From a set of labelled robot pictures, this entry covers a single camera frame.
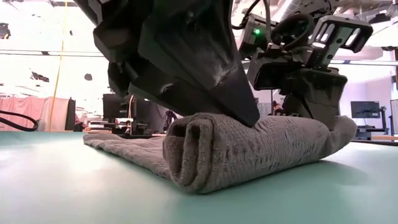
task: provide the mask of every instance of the light green table surface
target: light green table surface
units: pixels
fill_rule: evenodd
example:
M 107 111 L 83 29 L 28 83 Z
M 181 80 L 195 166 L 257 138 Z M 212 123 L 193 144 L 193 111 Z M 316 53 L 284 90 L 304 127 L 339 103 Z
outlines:
M 82 133 L 0 133 L 0 223 L 396 224 L 398 147 L 327 160 L 210 195 L 83 145 Z

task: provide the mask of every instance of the folded towel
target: folded towel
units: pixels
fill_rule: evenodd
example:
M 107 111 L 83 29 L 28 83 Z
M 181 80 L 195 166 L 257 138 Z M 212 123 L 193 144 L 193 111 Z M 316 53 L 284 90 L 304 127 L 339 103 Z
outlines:
M 356 132 L 351 119 L 340 116 L 335 121 L 329 131 L 313 119 L 268 116 L 248 128 L 224 115 L 198 113 L 176 120 L 166 137 L 87 134 L 83 139 L 172 180 L 184 191 L 206 194 L 332 155 Z

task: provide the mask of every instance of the computer monitor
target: computer monitor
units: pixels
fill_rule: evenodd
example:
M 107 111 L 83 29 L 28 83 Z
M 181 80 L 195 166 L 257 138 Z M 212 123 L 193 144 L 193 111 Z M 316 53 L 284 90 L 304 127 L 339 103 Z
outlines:
M 129 98 L 122 98 L 116 94 L 104 94 L 103 116 L 104 118 L 127 118 L 129 115 Z
M 116 94 L 103 95 L 103 117 L 105 119 L 128 118 L 130 97 L 124 98 Z M 137 123 L 146 124 L 154 131 L 161 131 L 165 123 L 165 111 L 155 103 L 135 96 L 135 110 L 131 104 L 131 117 L 136 117 Z
M 352 118 L 380 118 L 380 104 L 378 101 L 352 101 Z

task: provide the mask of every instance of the yellow cable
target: yellow cable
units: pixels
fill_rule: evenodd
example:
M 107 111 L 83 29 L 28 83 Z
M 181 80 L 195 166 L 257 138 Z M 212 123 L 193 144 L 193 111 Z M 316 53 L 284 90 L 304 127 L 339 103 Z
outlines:
M 51 111 L 50 111 L 50 125 L 49 125 L 49 131 L 51 131 L 51 125 L 52 125 L 52 114 L 54 112 L 54 103 L 55 103 L 55 97 L 57 96 L 57 88 L 58 88 L 58 81 L 60 79 L 60 72 L 61 72 L 61 64 L 62 64 L 62 53 L 63 53 L 63 45 L 65 42 L 65 31 L 67 29 L 67 9 L 68 9 L 68 3 L 65 2 L 65 13 L 63 15 L 63 27 L 62 27 L 62 42 L 61 42 L 61 54 L 60 54 L 60 64 L 58 66 L 58 72 L 57 72 L 57 79 L 55 81 L 55 88 L 54 88 L 54 94 L 52 97 L 52 104 L 51 104 Z

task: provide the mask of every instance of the black monitor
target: black monitor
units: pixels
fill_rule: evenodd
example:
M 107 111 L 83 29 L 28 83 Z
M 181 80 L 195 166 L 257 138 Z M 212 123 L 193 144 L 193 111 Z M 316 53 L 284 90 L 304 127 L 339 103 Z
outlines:
M 104 94 L 103 116 L 104 118 L 127 118 L 129 115 L 129 98 L 122 98 L 116 94 Z
M 124 98 L 116 94 L 104 94 L 103 95 L 103 116 L 104 118 L 128 118 L 129 116 L 129 104 L 130 97 Z M 151 113 L 152 102 L 145 100 L 139 96 L 136 96 L 135 100 L 136 110 L 134 114 L 134 105 L 131 103 L 131 116 L 137 118 L 138 123 L 148 124 L 149 115 Z
M 380 118 L 378 101 L 351 101 L 352 118 Z

